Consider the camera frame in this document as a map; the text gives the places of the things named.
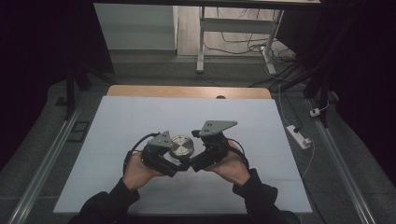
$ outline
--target metal bracket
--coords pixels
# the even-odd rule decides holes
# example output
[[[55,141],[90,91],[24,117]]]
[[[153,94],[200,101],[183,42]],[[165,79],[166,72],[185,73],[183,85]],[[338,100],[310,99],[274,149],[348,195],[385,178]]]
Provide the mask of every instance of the metal bracket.
[[[169,147],[172,148],[172,139],[169,136],[169,131],[158,134],[153,139],[148,141],[148,145],[155,147]]]
[[[199,132],[200,137],[215,135],[238,124],[235,120],[207,120]]]

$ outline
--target white device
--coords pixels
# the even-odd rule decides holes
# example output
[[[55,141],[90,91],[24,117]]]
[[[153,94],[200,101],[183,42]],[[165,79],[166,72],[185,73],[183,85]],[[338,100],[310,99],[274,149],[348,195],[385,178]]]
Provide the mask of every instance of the white device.
[[[311,115],[312,118],[316,117],[316,116],[320,115],[320,110],[318,108],[310,110],[309,114]]]
[[[290,125],[286,127],[286,130],[288,130],[289,134],[294,138],[298,146],[304,150],[309,147],[311,147],[311,140],[309,138],[303,138],[303,136],[300,134],[300,132],[295,132],[296,127],[294,125]]]

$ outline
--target hand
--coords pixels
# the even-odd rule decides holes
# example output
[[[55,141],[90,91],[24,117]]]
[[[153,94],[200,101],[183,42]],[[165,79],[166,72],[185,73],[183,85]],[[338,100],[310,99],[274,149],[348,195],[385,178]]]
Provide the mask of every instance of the hand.
[[[228,141],[231,147],[238,149],[233,141]],[[223,179],[242,186],[250,178],[248,168],[242,162],[242,159],[234,152],[229,151],[227,156],[220,162],[211,165],[205,169],[220,175]]]
[[[128,161],[122,181],[130,191],[134,191],[145,186],[153,177],[162,175],[160,172],[148,168],[142,162],[141,153],[136,152]]]

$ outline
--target person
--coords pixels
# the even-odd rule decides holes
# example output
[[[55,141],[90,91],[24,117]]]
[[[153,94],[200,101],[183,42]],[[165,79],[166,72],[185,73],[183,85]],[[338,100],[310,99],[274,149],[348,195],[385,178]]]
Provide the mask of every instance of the person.
[[[205,169],[233,183],[233,193],[245,199],[247,213],[252,223],[294,224],[300,223],[292,212],[280,211],[275,206],[277,189],[261,182],[257,171],[250,169],[234,152],[217,164]],[[128,162],[124,176],[109,193],[100,192],[82,206],[79,214],[69,224],[80,223],[134,223],[127,215],[131,204],[140,199],[138,190],[150,179],[163,174],[148,168],[142,162],[141,153],[136,152]]]

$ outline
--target table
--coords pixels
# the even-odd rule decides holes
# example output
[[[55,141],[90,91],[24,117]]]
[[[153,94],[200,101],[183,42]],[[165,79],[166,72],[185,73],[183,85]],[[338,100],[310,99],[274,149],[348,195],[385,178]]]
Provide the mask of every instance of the table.
[[[181,87],[181,86],[128,86],[114,85],[108,89],[107,96],[147,96],[147,97],[185,97],[230,99],[271,99],[267,89],[224,88],[224,87]]]
[[[219,96],[227,99],[216,99]],[[192,157],[198,155],[205,147],[200,139],[192,137],[191,131],[201,129],[207,119],[238,121],[224,134],[244,146],[250,166],[257,169],[262,181],[278,188],[279,209],[312,212],[276,103],[268,90],[173,86],[113,86],[108,90],[54,212],[76,213],[93,191],[111,190],[119,178],[126,150],[147,133],[169,131],[171,138],[187,136],[195,148]],[[98,173],[103,163],[106,169]],[[130,207],[129,213],[245,214],[243,200],[231,189],[232,184],[217,175],[189,169],[172,178],[163,176],[150,181],[139,190],[145,196]]]

